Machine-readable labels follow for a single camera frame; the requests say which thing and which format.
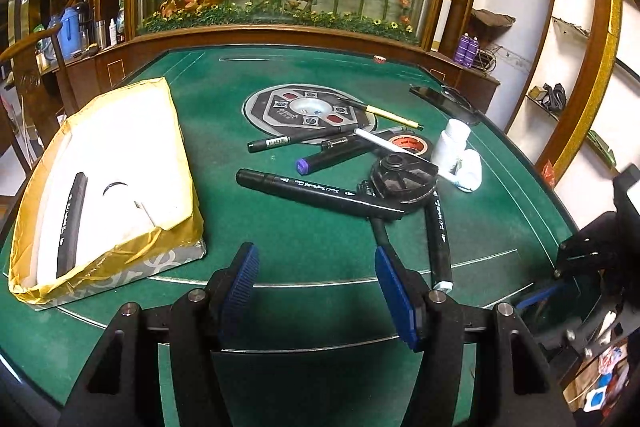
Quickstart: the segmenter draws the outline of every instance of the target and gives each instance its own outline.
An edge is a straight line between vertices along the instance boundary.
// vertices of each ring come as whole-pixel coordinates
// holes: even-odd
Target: green felt surface
[[[64,402],[100,326],[121,304],[173,302],[226,266],[242,241],[252,241],[260,250],[257,288],[241,334],[227,346],[236,352],[215,357],[235,425],[399,425],[420,356],[392,338],[394,327],[375,280],[369,224],[236,185],[239,168],[299,177],[295,160],[318,150],[299,144],[250,155],[246,143],[264,134],[244,119],[241,106],[266,87],[318,84],[420,121],[421,134],[436,142],[447,117],[408,91],[410,84],[437,87],[436,82],[417,68],[391,61],[376,64],[370,57],[277,46],[175,51],[132,81],[158,76],[169,82],[178,112],[205,222],[206,257],[63,310],[33,312],[4,286],[0,347]],[[378,121],[378,128],[395,125]],[[482,157],[481,187],[466,194],[441,180],[438,188],[455,266],[452,295],[461,303],[485,306],[517,297],[534,280],[548,277],[559,241],[572,230],[490,128],[483,123],[473,127],[468,143]],[[309,179],[355,188],[373,160],[372,154],[363,155]],[[406,216],[388,231],[405,265],[425,273],[430,282],[423,215]],[[2,265],[10,238],[2,247]],[[325,350],[309,351],[317,348]],[[168,355],[160,349],[167,425],[173,426]],[[303,351],[282,353],[291,350]],[[468,367],[472,360],[472,352],[467,353]],[[460,418],[468,409],[471,386],[465,369]],[[252,396],[257,389],[259,396]],[[273,404],[279,402],[277,409]]]

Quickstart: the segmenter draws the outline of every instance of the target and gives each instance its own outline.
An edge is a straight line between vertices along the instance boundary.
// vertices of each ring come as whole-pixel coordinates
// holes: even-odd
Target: white bottle
[[[447,122],[447,127],[440,133],[440,138],[431,155],[431,163],[436,164],[440,171],[451,172],[466,149],[466,139],[471,130],[460,120],[453,118]]]
[[[109,40],[111,41],[111,45],[114,46],[118,41],[118,36],[116,34],[116,22],[111,19],[111,24],[109,24]]]

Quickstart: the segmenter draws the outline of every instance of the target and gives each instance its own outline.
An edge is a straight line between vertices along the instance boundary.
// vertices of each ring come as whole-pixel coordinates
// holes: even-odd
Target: yellow and black marker
[[[419,123],[413,121],[413,120],[407,120],[406,118],[402,118],[402,116],[398,116],[396,114],[393,114],[392,112],[389,111],[385,111],[384,109],[380,109],[377,107],[373,107],[372,105],[367,105],[365,103],[362,102],[356,102],[355,100],[350,100],[348,98],[342,98],[341,96],[338,96],[336,98],[340,98],[340,101],[351,105],[351,107],[356,107],[358,109],[361,109],[363,111],[366,112],[370,112],[371,114],[375,114],[376,116],[382,116],[383,118],[386,118],[387,120],[392,120],[394,122],[398,122],[401,123],[402,125],[405,125],[407,127],[411,127],[413,129],[417,129],[422,131],[424,129],[424,127],[422,127]]]

